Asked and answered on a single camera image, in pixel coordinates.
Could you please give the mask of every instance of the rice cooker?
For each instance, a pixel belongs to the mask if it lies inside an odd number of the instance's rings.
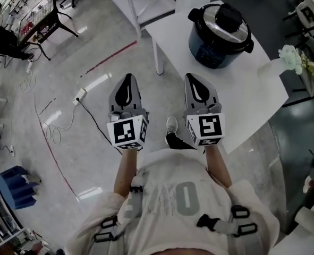
[[[242,52],[252,52],[250,28],[242,14],[229,4],[194,8],[188,18],[194,23],[189,38],[190,51],[206,67],[224,68]]]

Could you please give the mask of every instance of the rice cooker lid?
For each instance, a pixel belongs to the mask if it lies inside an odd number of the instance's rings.
[[[203,9],[204,23],[216,36],[237,44],[247,40],[250,31],[238,10],[229,4],[207,5]]]

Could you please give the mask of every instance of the white flower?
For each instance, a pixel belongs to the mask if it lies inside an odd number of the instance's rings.
[[[279,57],[284,60],[288,70],[295,70],[296,74],[302,74],[302,60],[299,51],[292,45],[285,45],[278,50]]]

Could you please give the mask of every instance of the white sweatshirt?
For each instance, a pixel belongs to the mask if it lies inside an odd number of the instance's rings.
[[[125,253],[150,255],[166,249],[202,249],[214,255],[228,255],[227,236],[196,227],[199,218],[229,221],[231,200],[206,171],[203,154],[196,150],[163,149],[143,161],[138,175],[143,178],[142,214],[126,228]],[[247,181],[233,184],[229,190],[243,206],[261,214],[267,224],[273,247],[279,234],[279,222],[256,196]],[[101,220],[118,215],[122,223],[130,217],[132,206],[118,194],[103,193],[82,227],[65,248],[67,255],[87,255],[91,238]]]

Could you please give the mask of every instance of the red line on floor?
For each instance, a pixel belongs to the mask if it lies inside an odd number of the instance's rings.
[[[71,187],[70,184],[68,183],[68,180],[67,180],[67,179],[65,178],[65,176],[63,175],[63,173],[62,173],[62,171],[61,171],[61,169],[60,169],[60,167],[59,167],[59,164],[57,163],[57,161],[56,161],[56,159],[55,159],[55,157],[54,157],[54,155],[53,155],[52,149],[50,148],[50,145],[49,145],[49,143],[48,143],[48,140],[47,140],[47,138],[46,138],[46,135],[45,135],[44,129],[42,128],[42,124],[41,124],[40,120],[39,120],[39,123],[40,123],[40,127],[41,127],[41,130],[42,130],[42,134],[43,134],[44,137],[45,137],[46,144],[47,144],[47,146],[48,146],[48,149],[49,149],[50,153],[52,154],[52,157],[53,157],[53,159],[54,159],[54,161],[55,161],[55,164],[56,164],[57,168],[59,169],[59,171],[60,171],[60,173],[61,173],[63,179],[64,179],[65,182],[67,183],[68,187],[71,189],[72,193],[75,195],[76,198],[78,198],[78,196],[74,193],[72,187]]]
[[[132,45],[135,45],[137,43],[137,41],[134,41],[132,43],[130,43],[129,45],[126,45],[125,47],[121,48],[119,51],[113,53],[111,56],[105,58],[103,61],[99,62],[97,65],[95,65],[94,67],[92,67],[91,69],[89,69],[86,74],[88,74],[89,72],[93,71],[96,67],[102,65],[103,63],[107,62],[110,58],[120,54],[122,51],[125,51],[126,49],[130,48]]]

